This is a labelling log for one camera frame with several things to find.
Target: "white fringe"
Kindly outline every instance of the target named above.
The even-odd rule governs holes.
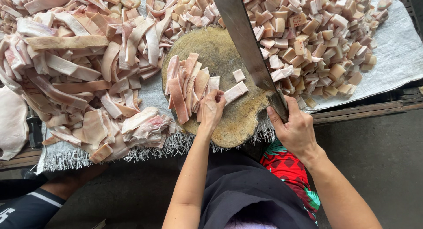
[[[176,155],[183,155],[189,151],[191,145],[193,144],[195,135],[189,133],[177,133],[168,137],[165,141],[165,145],[162,149],[157,147],[133,147],[127,156],[123,157],[123,160],[126,162],[130,161],[146,161],[150,157],[175,157]],[[266,115],[261,115],[259,117],[258,126],[254,135],[248,140],[250,144],[255,142],[273,142],[275,141],[275,130],[272,123]],[[210,141],[210,148],[215,152],[223,152],[230,150],[230,148],[223,148],[217,146],[212,141]],[[89,154],[82,149],[72,149],[72,150],[61,150],[54,152],[46,152],[44,158],[44,165],[42,166],[42,171],[62,171],[66,169],[78,169],[85,166],[89,166],[92,162],[88,159]]]

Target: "tree stump chopping block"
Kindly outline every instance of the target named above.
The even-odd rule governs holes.
[[[236,85],[232,72],[241,69],[244,73],[244,83],[249,91],[225,107],[222,120],[211,137],[221,147],[241,145],[254,134],[258,114],[269,105],[266,92],[254,85],[228,31],[221,27],[203,27],[188,32],[173,44],[161,70],[163,93],[170,58],[179,55],[180,60],[185,60],[191,52],[200,54],[197,61],[203,64],[202,69],[206,66],[209,68],[210,76],[220,76],[220,90],[224,92]],[[172,114],[177,119],[174,109]],[[181,127],[189,133],[197,134],[199,125],[196,114],[193,113]]]

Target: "wooden table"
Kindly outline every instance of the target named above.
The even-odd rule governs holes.
[[[377,94],[362,100],[357,100],[341,106],[324,109],[311,114],[314,124],[332,124],[360,118],[405,113],[423,108],[423,95],[418,86],[423,86],[423,80],[417,80],[399,89]],[[41,149],[26,147],[10,161],[0,161],[0,171],[38,164]]]

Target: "person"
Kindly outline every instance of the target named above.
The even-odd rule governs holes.
[[[69,170],[33,192],[1,205],[0,228],[44,228],[77,189],[108,167],[108,164],[103,164]]]
[[[320,202],[334,229],[381,229],[363,198],[317,144],[313,118],[285,96],[288,123],[267,113],[279,141],[260,163],[230,150],[209,153],[209,142],[226,100],[213,90],[201,101],[202,122],[186,156],[163,229],[318,228]],[[305,168],[313,177],[312,192]]]

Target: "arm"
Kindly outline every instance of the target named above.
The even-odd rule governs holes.
[[[179,174],[162,228],[197,229],[206,184],[209,144],[226,100],[223,91],[213,90],[201,101],[203,115],[194,143]]]
[[[267,107],[267,113],[278,139],[298,157],[313,177],[332,228],[381,229],[367,203],[317,144],[313,117],[299,110],[295,98],[285,98],[289,109],[288,123],[283,124],[272,107]]]

